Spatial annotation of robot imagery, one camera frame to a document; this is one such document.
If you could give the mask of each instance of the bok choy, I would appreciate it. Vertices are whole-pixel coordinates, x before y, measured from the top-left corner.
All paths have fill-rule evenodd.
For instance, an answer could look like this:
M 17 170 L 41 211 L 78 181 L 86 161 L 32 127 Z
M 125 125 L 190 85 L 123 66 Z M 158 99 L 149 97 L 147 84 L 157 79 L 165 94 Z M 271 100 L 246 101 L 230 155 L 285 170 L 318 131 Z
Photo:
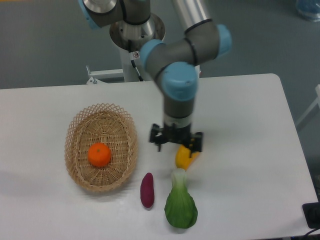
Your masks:
M 188 229 L 196 223 L 198 210 L 188 193 L 186 171 L 182 168 L 175 169 L 171 180 L 172 190 L 164 207 L 166 219 L 175 228 Z

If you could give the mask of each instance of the sweet potato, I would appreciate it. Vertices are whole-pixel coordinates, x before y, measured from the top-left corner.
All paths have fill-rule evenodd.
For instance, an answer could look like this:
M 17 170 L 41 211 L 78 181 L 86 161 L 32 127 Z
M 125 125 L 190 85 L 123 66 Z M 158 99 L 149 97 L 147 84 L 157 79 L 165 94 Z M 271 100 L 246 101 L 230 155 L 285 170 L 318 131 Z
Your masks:
M 148 172 L 141 182 L 140 198 L 142 205 L 149 209 L 155 202 L 154 176 Z

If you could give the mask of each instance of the yellow pepper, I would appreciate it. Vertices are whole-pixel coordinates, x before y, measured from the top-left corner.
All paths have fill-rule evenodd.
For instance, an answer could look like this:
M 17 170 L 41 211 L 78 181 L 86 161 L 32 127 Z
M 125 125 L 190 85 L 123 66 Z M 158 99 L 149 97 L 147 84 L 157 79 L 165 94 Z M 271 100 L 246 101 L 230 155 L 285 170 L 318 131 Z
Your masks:
M 190 149 L 181 145 L 175 155 L 175 165 L 179 169 L 187 170 L 191 163 L 199 155 L 199 152 L 192 153 L 190 157 Z

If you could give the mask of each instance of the woven basket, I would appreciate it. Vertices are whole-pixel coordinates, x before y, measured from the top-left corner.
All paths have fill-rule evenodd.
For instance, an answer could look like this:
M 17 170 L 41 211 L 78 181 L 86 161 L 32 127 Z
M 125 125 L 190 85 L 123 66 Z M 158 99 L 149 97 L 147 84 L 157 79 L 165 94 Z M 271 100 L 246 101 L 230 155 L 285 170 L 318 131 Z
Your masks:
M 88 161 L 92 144 L 104 143 L 111 150 L 110 163 L 95 167 Z M 69 125 L 65 140 L 65 165 L 72 179 L 92 192 L 121 186 L 135 169 L 138 139 L 128 112 L 114 104 L 97 104 L 80 111 Z

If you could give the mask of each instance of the white metal frame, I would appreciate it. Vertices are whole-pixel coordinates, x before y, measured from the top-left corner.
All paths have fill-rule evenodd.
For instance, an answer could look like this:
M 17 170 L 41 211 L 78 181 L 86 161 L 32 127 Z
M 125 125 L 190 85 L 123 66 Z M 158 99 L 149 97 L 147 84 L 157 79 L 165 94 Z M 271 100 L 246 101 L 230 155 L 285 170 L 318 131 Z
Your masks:
M 198 73 L 198 78 L 199 78 L 201 75 L 200 65 L 195 66 L 195 69 Z M 108 83 L 108 79 L 124 77 L 124 71 L 122 69 L 90 71 L 89 66 L 87 65 L 86 70 L 89 77 L 89 80 L 86 82 L 86 84 L 105 84 L 105 83 Z
M 298 132 L 301 131 L 320 111 L 320 85 L 315 87 L 315 91 L 317 97 L 295 123 L 295 128 Z

